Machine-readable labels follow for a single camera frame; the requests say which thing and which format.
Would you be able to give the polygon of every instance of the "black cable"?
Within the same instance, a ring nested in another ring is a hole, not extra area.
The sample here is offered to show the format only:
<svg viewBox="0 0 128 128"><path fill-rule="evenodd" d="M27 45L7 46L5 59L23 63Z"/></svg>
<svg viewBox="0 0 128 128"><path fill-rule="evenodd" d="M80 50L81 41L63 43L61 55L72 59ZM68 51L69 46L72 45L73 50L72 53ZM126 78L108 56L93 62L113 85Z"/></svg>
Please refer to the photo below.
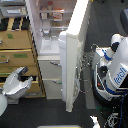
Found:
<svg viewBox="0 0 128 128"><path fill-rule="evenodd" d="M104 4L106 0L96 0L99 4Z"/></svg>

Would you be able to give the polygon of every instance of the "open refrigerator door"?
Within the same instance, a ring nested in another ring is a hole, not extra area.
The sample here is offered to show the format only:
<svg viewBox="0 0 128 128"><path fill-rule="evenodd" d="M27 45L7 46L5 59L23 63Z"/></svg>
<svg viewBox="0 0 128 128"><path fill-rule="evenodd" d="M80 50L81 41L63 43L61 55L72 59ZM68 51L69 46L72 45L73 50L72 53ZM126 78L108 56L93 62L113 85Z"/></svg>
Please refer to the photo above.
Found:
<svg viewBox="0 0 128 128"><path fill-rule="evenodd" d="M78 0L69 27L59 35L60 64L62 65L62 99L71 112L80 90L80 72L90 18L90 0Z"/></svg>

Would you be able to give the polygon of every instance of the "sticker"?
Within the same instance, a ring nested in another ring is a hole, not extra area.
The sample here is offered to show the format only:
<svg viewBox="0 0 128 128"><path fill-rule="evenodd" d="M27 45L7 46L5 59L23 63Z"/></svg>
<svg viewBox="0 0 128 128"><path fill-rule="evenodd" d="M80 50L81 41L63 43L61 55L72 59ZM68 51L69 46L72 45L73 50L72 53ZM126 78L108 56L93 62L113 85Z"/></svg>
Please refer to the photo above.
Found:
<svg viewBox="0 0 128 128"><path fill-rule="evenodd" d="M28 58L27 54L13 54L14 58Z"/></svg>
<svg viewBox="0 0 128 128"><path fill-rule="evenodd" d="M21 8L20 14L21 15L27 15L27 12L26 12L26 8L25 7Z"/></svg>
<svg viewBox="0 0 128 128"><path fill-rule="evenodd" d="M12 34L7 34L9 39L13 39L13 35Z"/></svg>
<svg viewBox="0 0 128 128"><path fill-rule="evenodd" d="M5 58L6 56L5 55L1 55L1 58Z"/></svg>
<svg viewBox="0 0 128 128"><path fill-rule="evenodd" d="M13 68L8 68L9 70L13 70Z"/></svg>
<svg viewBox="0 0 128 128"><path fill-rule="evenodd" d="M20 13L20 9L7 10L7 12L8 12L9 14L19 14L19 13Z"/></svg>

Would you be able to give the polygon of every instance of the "robot body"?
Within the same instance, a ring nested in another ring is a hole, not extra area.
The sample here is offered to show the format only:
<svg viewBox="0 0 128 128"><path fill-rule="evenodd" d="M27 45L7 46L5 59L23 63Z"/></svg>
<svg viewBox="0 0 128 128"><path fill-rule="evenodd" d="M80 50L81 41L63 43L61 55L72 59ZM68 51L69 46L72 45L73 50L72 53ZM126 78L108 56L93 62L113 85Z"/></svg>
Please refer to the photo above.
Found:
<svg viewBox="0 0 128 128"><path fill-rule="evenodd" d="M96 48L92 69L94 90L100 99L114 105L127 90L122 86L128 74L128 37L115 34L111 47Z"/></svg>

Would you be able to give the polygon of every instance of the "wooden cabinet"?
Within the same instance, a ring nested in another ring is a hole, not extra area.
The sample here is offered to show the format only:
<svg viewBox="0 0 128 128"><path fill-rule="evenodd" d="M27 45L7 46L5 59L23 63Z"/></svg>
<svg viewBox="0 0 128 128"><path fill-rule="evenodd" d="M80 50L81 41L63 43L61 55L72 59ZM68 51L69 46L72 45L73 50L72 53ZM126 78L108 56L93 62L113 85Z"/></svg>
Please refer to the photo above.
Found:
<svg viewBox="0 0 128 128"><path fill-rule="evenodd" d="M37 54L30 30L11 31L14 19L10 18L7 31L0 32L0 87L9 74L19 67L28 67L24 80L34 77L31 88L24 97L45 97L44 86L37 62Z"/></svg>

